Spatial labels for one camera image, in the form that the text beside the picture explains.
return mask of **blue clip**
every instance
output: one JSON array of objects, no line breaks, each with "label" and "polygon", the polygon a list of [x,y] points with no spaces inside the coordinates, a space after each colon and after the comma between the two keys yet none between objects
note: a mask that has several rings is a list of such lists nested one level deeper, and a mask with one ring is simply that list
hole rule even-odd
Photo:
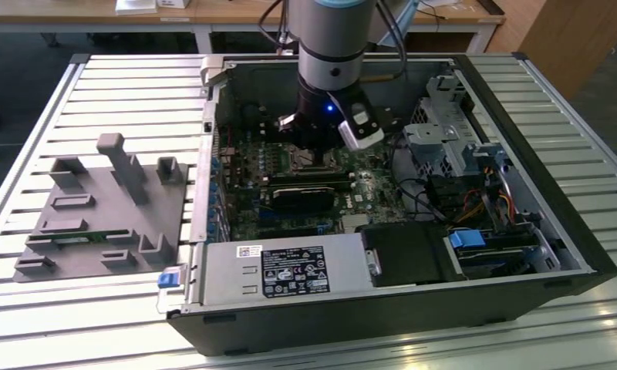
[{"label": "blue clip", "polygon": [[180,273],[164,272],[157,278],[157,287],[160,289],[180,287]]},{"label": "blue clip", "polygon": [[480,230],[456,230],[448,238],[453,248],[484,247],[487,245]]}]

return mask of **aluminum extrusion table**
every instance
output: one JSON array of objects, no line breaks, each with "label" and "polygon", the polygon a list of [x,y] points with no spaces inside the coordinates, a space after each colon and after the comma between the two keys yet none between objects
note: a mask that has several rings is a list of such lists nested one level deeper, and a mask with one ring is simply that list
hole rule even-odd
[{"label": "aluminum extrusion table", "polygon": [[[196,162],[201,59],[95,55],[65,71],[0,189],[0,368],[617,368],[617,278],[512,322],[231,358],[197,354],[164,321],[159,274],[12,282],[53,186],[47,171],[56,156],[107,166],[95,139],[119,131],[143,164],[159,156]],[[529,61],[471,60],[617,264],[617,158]],[[180,262],[195,179],[191,169]]]}]

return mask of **warning label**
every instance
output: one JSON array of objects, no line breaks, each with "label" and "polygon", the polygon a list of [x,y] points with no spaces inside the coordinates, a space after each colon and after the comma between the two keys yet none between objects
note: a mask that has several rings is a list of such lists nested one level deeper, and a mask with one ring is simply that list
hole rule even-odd
[{"label": "warning label", "polygon": [[261,252],[265,297],[277,298],[329,291],[323,246]]}]

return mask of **black plastic cover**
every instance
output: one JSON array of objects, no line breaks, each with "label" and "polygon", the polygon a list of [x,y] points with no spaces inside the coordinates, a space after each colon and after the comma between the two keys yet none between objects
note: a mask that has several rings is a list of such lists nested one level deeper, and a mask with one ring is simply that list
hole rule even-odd
[{"label": "black plastic cover", "polygon": [[444,227],[431,222],[399,222],[361,226],[363,245],[375,251],[381,274],[376,287],[459,281],[448,255]]}]

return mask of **motherboard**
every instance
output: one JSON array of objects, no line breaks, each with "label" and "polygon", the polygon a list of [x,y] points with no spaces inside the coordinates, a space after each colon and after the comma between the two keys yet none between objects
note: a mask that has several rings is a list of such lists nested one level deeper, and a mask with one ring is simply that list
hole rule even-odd
[{"label": "motherboard", "polygon": [[353,233],[365,224],[407,220],[383,146],[333,149],[317,158],[293,144],[265,143],[251,134],[235,146],[224,141],[233,241]]}]

